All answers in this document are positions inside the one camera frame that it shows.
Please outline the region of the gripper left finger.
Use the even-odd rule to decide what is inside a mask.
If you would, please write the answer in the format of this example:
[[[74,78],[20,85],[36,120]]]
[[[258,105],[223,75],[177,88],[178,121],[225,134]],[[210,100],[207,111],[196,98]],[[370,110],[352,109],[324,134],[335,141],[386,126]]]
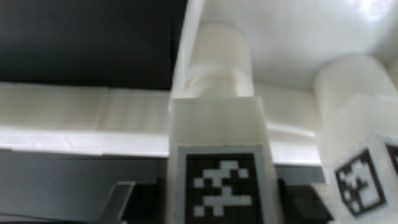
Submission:
[[[164,184],[120,182],[90,224],[164,224]]]

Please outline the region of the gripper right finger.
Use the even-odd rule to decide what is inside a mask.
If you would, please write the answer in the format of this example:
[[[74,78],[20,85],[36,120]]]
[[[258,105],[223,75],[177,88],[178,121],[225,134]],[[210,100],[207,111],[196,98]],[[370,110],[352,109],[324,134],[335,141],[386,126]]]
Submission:
[[[333,214],[312,185],[289,185],[278,179],[285,224],[328,224]]]

